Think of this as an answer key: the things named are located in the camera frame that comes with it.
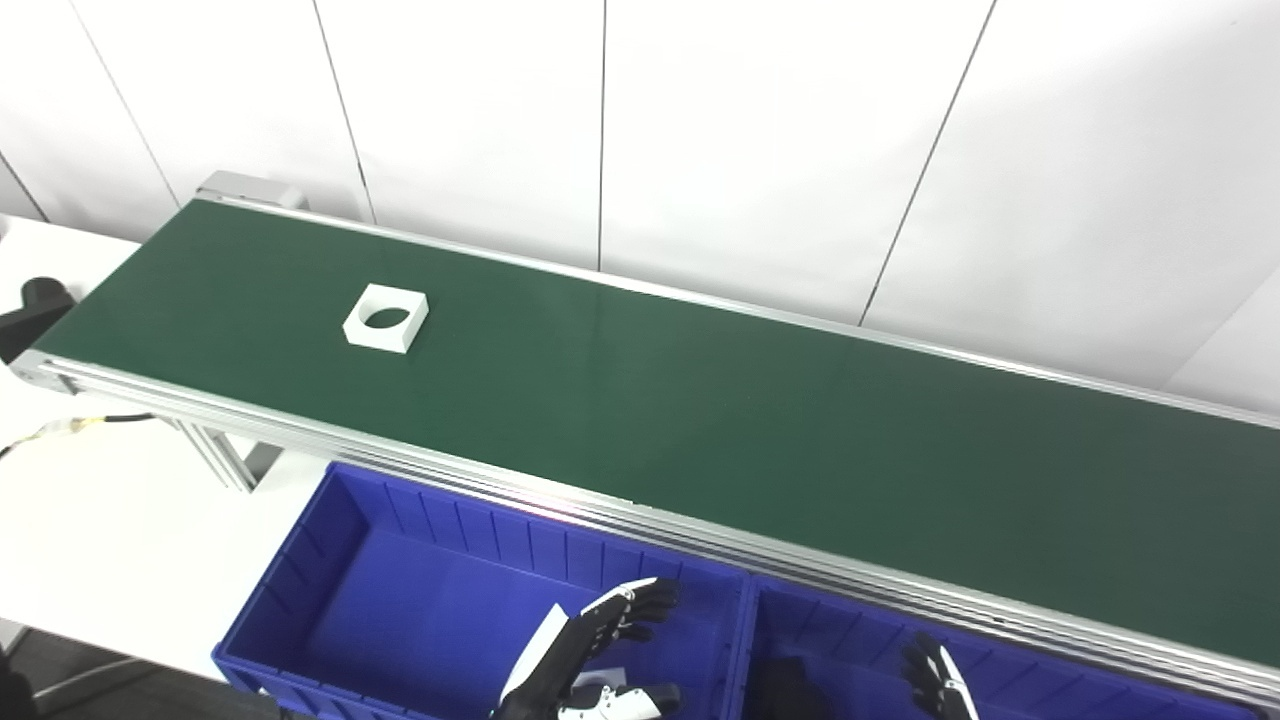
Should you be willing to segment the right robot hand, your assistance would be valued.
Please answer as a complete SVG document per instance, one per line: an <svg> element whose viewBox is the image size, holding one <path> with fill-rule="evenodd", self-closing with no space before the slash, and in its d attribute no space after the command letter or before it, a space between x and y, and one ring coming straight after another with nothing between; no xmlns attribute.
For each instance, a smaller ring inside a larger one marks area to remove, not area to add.
<svg viewBox="0 0 1280 720"><path fill-rule="evenodd" d="M920 711L932 719L980 717L954 656L932 634L916 632L901 655L902 678Z"/></svg>

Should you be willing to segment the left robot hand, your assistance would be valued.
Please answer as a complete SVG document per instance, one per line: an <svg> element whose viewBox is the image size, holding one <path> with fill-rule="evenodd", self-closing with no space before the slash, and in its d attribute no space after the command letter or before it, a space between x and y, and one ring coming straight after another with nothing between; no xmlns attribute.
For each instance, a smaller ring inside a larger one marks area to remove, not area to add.
<svg viewBox="0 0 1280 720"><path fill-rule="evenodd" d="M589 661L617 641L649 642L678 606L676 579L625 582L577 614L553 605L521 651L493 719L667 719L684 706L675 683L580 680Z"/></svg>

